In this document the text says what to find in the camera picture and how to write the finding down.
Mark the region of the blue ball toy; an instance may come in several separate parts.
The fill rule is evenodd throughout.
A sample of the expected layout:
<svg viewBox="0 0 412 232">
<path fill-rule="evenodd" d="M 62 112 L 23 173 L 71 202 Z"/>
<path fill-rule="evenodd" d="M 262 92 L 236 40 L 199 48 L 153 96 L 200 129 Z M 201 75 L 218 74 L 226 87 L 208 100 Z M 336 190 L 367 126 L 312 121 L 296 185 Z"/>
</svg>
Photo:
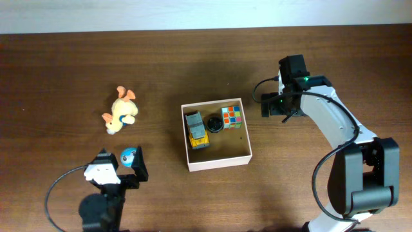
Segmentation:
<svg viewBox="0 0 412 232">
<path fill-rule="evenodd" d="M 121 163 L 125 166 L 130 168 L 136 155 L 136 148 L 126 148 L 120 156 Z"/>
</svg>

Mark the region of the yellow plush bunny toy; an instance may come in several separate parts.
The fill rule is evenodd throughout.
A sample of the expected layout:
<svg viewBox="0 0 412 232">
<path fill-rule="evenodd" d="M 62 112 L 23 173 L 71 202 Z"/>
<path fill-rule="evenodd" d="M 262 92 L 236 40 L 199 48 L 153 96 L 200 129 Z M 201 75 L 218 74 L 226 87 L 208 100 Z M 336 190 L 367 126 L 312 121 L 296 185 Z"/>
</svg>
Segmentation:
<svg viewBox="0 0 412 232">
<path fill-rule="evenodd" d="M 135 93 L 123 86 L 118 86 L 117 92 L 118 98 L 111 106 L 111 113 L 102 114 L 109 135 L 114 135 L 124 126 L 134 124 L 138 114 L 138 106 L 133 102 L 136 99 Z"/>
</svg>

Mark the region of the yellow grey toy truck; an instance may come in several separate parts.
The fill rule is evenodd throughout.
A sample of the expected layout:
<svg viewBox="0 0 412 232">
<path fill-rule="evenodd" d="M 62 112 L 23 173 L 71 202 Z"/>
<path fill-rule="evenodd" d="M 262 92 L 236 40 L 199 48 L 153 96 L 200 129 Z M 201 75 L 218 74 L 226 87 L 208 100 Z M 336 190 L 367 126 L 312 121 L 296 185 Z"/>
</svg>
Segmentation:
<svg viewBox="0 0 412 232">
<path fill-rule="evenodd" d="M 209 136 L 199 111 L 185 115 L 189 141 L 194 150 L 206 148 L 210 145 Z"/>
</svg>

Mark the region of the colourful puzzle cube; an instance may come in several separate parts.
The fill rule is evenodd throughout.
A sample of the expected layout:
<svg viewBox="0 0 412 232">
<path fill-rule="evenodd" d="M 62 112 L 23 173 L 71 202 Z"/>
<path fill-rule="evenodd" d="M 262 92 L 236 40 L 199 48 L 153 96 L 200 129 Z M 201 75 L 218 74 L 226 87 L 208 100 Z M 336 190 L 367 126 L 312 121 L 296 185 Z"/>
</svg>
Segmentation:
<svg viewBox="0 0 412 232">
<path fill-rule="evenodd" d="M 223 107 L 221 109 L 224 130 L 240 129 L 243 124 L 239 106 Z"/>
</svg>

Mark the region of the black round cap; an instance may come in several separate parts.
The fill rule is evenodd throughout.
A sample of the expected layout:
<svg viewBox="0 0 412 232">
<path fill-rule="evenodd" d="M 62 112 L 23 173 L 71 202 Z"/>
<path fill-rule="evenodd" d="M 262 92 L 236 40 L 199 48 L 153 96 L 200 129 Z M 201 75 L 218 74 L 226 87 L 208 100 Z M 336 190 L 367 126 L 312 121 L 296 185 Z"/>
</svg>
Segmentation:
<svg viewBox="0 0 412 232">
<path fill-rule="evenodd" d="M 206 127 L 211 133 L 218 133 L 223 129 L 223 121 L 217 116 L 210 117 L 207 120 Z"/>
</svg>

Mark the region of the white cardboard box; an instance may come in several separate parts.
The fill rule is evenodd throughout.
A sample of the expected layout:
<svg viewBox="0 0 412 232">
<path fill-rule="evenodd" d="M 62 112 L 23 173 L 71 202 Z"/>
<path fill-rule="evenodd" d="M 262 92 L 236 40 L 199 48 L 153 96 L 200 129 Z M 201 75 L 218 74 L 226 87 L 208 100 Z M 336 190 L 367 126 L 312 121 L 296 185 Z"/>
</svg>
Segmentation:
<svg viewBox="0 0 412 232">
<path fill-rule="evenodd" d="M 206 123 L 210 117 L 217 116 L 222 119 L 223 107 L 239 106 L 243 124 L 240 129 L 224 130 L 211 133 Z M 246 165 L 252 158 L 252 148 L 248 136 L 247 122 L 243 110 L 242 100 L 225 99 L 218 101 L 184 104 L 181 106 L 183 132 L 185 139 L 185 152 L 189 171 L 224 168 L 229 166 Z M 209 136 L 210 145 L 206 148 L 194 150 L 189 141 L 189 132 L 185 115 L 199 111 Z"/>
</svg>

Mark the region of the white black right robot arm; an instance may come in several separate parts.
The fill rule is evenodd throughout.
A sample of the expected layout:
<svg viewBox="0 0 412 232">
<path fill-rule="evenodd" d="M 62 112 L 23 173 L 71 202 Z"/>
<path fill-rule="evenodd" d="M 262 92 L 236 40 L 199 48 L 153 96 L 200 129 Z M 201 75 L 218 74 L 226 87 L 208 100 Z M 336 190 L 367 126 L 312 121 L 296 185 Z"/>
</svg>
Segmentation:
<svg viewBox="0 0 412 232">
<path fill-rule="evenodd" d="M 272 80 L 278 91 L 261 95 L 262 116 L 307 116 L 332 147 L 312 174 L 312 193 L 322 212 L 302 230 L 353 231 L 361 221 L 395 206 L 400 162 L 395 140 L 381 139 L 360 123 L 325 76 L 310 74 L 302 55 L 281 59 Z"/>
</svg>

